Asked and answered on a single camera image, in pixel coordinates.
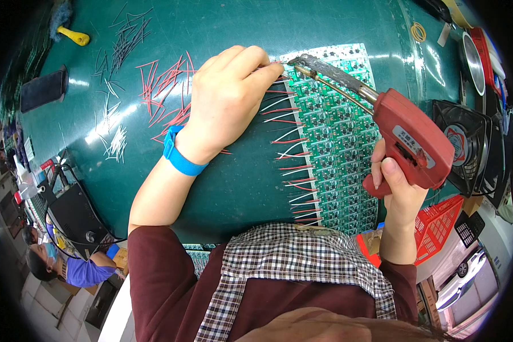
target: label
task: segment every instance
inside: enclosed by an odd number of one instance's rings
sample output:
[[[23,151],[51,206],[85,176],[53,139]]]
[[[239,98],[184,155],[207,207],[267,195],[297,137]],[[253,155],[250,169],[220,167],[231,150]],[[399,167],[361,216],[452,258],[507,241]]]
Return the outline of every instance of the label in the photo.
[[[443,133],[449,139],[452,146],[454,146],[454,160],[452,161],[452,165],[464,165],[469,156],[469,148],[464,131],[458,125],[451,125],[445,128]]]
[[[397,138],[399,138],[403,145],[405,145],[405,147],[416,156],[415,159],[418,165],[423,166],[423,164],[426,164],[426,168],[432,168],[435,166],[435,161],[433,158],[431,158],[431,156],[424,150],[424,148],[422,148],[422,146],[416,140],[414,140],[414,138],[408,134],[407,131],[405,131],[401,126],[396,125],[392,132],[397,136]],[[425,158],[427,163],[419,162],[419,158]]]

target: hair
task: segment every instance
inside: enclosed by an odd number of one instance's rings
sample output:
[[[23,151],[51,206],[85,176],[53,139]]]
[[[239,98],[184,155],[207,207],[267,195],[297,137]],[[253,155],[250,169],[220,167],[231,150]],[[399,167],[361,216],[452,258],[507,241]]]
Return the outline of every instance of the hair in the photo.
[[[34,243],[34,240],[33,239],[33,236],[32,236],[32,227],[27,225],[23,228],[23,230],[21,231],[21,236],[23,237],[23,241],[27,244],[27,245],[32,245]]]
[[[57,272],[55,270],[48,272],[46,263],[30,248],[27,249],[26,258],[28,268],[36,278],[42,281],[50,281],[57,278]]]

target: black fan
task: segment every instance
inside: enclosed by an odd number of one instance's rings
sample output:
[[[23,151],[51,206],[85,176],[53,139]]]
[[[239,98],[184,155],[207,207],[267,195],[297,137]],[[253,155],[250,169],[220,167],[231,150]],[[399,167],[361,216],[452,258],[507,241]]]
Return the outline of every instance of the black fan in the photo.
[[[448,180],[469,197],[478,191],[486,168],[492,120],[470,108],[433,100],[433,121],[454,146]]]

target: plaid apron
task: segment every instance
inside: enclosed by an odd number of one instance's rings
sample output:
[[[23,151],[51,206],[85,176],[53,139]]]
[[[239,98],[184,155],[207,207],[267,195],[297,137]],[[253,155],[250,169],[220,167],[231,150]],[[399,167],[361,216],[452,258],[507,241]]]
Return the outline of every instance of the plaid apron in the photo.
[[[227,244],[219,285],[194,341],[226,341],[249,278],[357,285],[374,298],[376,318],[397,318],[390,282],[352,238],[336,230],[270,223]]]

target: right hand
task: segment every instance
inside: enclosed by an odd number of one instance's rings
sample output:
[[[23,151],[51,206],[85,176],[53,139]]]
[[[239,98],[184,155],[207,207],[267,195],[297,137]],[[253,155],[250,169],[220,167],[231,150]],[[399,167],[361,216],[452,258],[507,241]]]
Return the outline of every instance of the right hand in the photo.
[[[192,80],[190,119],[175,139],[179,153],[200,165],[213,159],[245,131],[283,71],[258,46],[236,45],[210,58]]]
[[[384,222],[388,229],[414,229],[416,215],[422,207],[428,189],[410,185],[397,161],[386,158],[386,142],[380,139],[374,146],[370,161],[372,183],[378,187],[384,178],[390,185],[392,193],[384,197],[387,209]]]

